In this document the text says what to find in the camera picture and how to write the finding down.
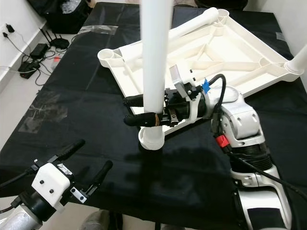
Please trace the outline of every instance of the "white wall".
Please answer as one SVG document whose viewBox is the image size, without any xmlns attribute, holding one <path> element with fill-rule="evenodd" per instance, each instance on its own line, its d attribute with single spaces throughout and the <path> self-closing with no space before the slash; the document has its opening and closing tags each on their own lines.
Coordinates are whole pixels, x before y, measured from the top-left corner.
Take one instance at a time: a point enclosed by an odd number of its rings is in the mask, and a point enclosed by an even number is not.
<svg viewBox="0 0 307 230">
<path fill-rule="evenodd" d="M 25 42 L 29 43 L 37 35 L 38 28 L 45 24 L 45 20 L 26 0 L 0 0 L 0 66 L 11 66 L 20 56 L 20 52 L 3 37 L 2 31 L 8 33 L 4 27 L 5 23 L 12 25 L 15 31 L 23 35 Z M 10 34 L 9 38 L 24 51 L 26 44 L 17 33 Z M 0 81 L 5 73 L 3 68 L 0 68 Z"/>
<path fill-rule="evenodd" d="M 307 44 L 307 0 L 249 0 L 245 10 L 273 12 L 293 55 Z M 307 89 L 307 70 L 302 80 Z"/>
</svg>

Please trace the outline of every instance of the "table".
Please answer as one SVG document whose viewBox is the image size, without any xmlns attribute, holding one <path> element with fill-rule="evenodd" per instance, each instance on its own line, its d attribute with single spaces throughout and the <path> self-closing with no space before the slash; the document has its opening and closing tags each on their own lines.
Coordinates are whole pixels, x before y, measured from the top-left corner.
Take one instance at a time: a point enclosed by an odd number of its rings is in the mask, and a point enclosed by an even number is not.
<svg viewBox="0 0 307 230">
<path fill-rule="evenodd" d="M 172 27 L 204 9 L 174 8 Z M 231 17 L 286 58 L 292 58 L 272 13 L 232 11 Z M 216 145 L 210 122 L 199 121 L 165 140 L 162 150 L 145 152 L 138 129 L 123 123 L 129 109 L 109 69 L 96 57 L 140 39 L 139 6 L 98 3 L 84 25 L 118 26 L 114 35 L 84 33 L 75 38 L 48 82 L 21 119 L 0 154 L 0 180 L 47 160 L 79 138 L 85 146 L 65 164 L 86 186 L 107 160 L 114 166 L 88 205 L 145 220 L 204 230 L 237 230 L 229 159 Z M 307 95 L 300 79 L 279 82 L 246 99 L 258 112 L 267 144 L 283 179 L 307 192 L 305 138 Z M 0 191 L 16 195 L 33 177 Z M 307 229 L 307 205 L 289 191 Z"/>
</svg>

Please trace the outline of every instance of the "power adapter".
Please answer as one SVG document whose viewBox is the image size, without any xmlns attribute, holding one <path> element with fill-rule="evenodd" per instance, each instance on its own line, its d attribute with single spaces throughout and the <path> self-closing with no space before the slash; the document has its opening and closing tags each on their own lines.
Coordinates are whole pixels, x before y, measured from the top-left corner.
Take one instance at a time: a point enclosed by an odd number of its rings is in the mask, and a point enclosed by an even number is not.
<svg viewBox="0 0 307 230">
<path fill-rule="evenodd" d="M 24 61 L 19 67 L 18 71 L 22 72 L 20 73 L 20 76 L 22 78 L 29 79 L 39 68 L 40 68 L 40 65 L 37 62 Z"/>
<path fill-rule="evenodd" d="M 44 57 L 46 51 L 49 49 L 47 44 L 39 43 L 30 53 L 30 57 L 33 59 L 41 59 Z"/>
</svg>

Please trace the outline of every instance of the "white plastic rod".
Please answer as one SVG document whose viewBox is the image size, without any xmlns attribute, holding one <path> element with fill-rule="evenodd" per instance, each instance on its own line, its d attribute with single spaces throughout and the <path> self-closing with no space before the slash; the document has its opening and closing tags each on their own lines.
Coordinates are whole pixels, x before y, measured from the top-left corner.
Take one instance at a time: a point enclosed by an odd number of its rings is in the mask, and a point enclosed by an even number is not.
<svg viewBox="0 0 307 230">
<path fill-rule="evenodd" d="M 158 18 L 162 16 L 161 9 L 159 10 L 159 12 L 161 13 L 155 16 L 156 20 L 158 20 Z M 171 42 L 176 38 L 186 35 L 204 25 L 211 24 L 217 21 L 218 17 L 219 17 L 219 11 L 215 7 L 209 8 L 204 13 L 197 16 L 196 18 L 193 18 L 174 29 L 171 29 L 168 35 L 168 42 Z M 142 56 L 142 44 L 134 44 L 132 46 L 127 45 L 120 47 L 119 49 L 125 61 L 133 61 Z"/>
<path fill-rule="evenodd" d="M 142 0 L 141 36 L 143 41 L 144 112 L 162 113 L 165 91 L 165 69 L 168 31 L 172 17 L 172 0 Z M 139 139 L 148 150 L 164 145 L 162 127 L 145 127 Z"/>
<path fill-rule="evenodd" d="M 307 45 L 291 61 L 286 62 L 285 67 L 295 74 L 304 73 L 307 68 Z"/>
</svg>

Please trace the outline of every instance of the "white pipe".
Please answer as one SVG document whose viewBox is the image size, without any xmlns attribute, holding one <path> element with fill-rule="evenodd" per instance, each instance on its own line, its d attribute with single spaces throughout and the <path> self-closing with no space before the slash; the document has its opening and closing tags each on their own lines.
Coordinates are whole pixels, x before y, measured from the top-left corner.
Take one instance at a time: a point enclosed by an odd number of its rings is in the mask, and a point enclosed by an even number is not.
<svg viewBox="0 0 307 230">
<path fill-rule="evenodd" d="M 143 41 L 144 112 L 162 113 L 165 69 L 172 0 L 142 0 L 141 36 Z M 142 146 L 158 150 L 164 145 L 162 127 L 145 127 L 139 133 Z"/>
<path fill-rule="evenodd" d="M 166 3 L 168 3 L 169 0 L 165 0 L 164 1 L 164 7 L 166 5 Z M 162 10 L 158 9 L 159 14 L 155 15 L 154 18 L 157 19 L 159 17 L 162 16 Z M 207 9 L 204 13 L 202 13 L 201 15 L 197 16 L 196 18 L 193 18 L 189 21 L 187 21 L 186 23 L 183 23 L 182 25 L 171 29 L 169 31 L 169 35 L 168 35 L 168 42 L 171 42 L 173 40 L 175 40 L 176 38 L 179 38 L 183 35 L 186 35 L 204 25 L 207 24 L 211 24 L 215 21 L 218 20 L 219 17 L 219 11 L 215 8 L 209 8 Z M 123 46 L 120 47 L 120 52 L 122 54 L 122 57 L 125 61 L 133 61 L 135 59 L 138 59 L 142 56 L 142 44 L 135 44 L 135 45 L 127 45 L 127 46 Z"/>
<path fill-rule="evenodd" d="M 284 66 L 294 74 L 303 74 L 307 68 L 307 45 L 291 61 L 287 61 Z"/>
</svg>

